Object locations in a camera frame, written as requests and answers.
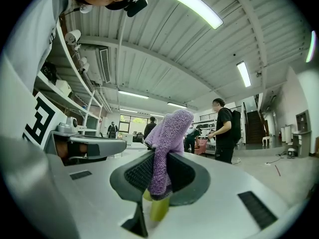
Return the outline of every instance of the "black backpack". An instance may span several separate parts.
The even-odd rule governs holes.
[[[240,117],[241,114],[239,111],[231,111],[229,110],[229,112],[232,115],[232,120],[231,120],[231,134],[233,136],[233,140],[235,142],[235,144],[238,143],[238,141],[241,138],[241,126],[240,126]]]

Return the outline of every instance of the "corrugated metal ceiling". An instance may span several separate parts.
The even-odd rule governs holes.
[[[216,30],[195,12],[175,0],[148,0],[147,8],[133,18],[127,18],[123,41],[144,47],[160,54],[207,82],[223,98],[262,87],[261,54],[252,22],[238,0],[203,0],[224,21]],[[305,23],[289,0],[249,0],[258,17],[267,51],[267,86],[285,81],[286,64],[300,58],[305,44]],[[88,14],[73,13],[73,26],[86,36],[119,39],[123,11],[94,8]],[[122,51],[117,67],[117,49],[109,48],[112,83],[118,70],[118,86],[180,103],[193,101],[202,110],[200,97],[211,91],[190,75],[174,66],[168,66],[140,52]],[[244,60],[252,86],[245,88],[236,64]],[[114,101],[112,95],[107,100]],[[135,100],[126,100],[132,105]]]

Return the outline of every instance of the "jeans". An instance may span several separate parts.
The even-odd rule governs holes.
[[[190,139],[185,139],[185,145],[184,145],[184,151],[188,152],[189,146],[191,148],[191,153],[195,153],[195,139],[190,140]]]
[[[234,148],[216,147],[215,160],[231,164]]]

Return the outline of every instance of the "ceiling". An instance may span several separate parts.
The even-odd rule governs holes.
[[[175,0],[148,0],[132,18],[105,7],[66,16],[82,44],[109,47],[111,82],[102,87],[110,106],[165,114],[175,110],[171,101],[202,111],[216,97],[229,103],[285,82],[287,64],[304,58],[307,24],[289,0],[203,1],[222,18],[219,28]],[[241,61],[248,88],[236,67]],[[151,98],[123,97],[116,89]]]

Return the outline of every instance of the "white t-shirt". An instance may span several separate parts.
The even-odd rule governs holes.
[[[5,51],[22,82],[32,92],[35,78],[52,48],[59,15],[70,0],[34,0],[16,23]]]

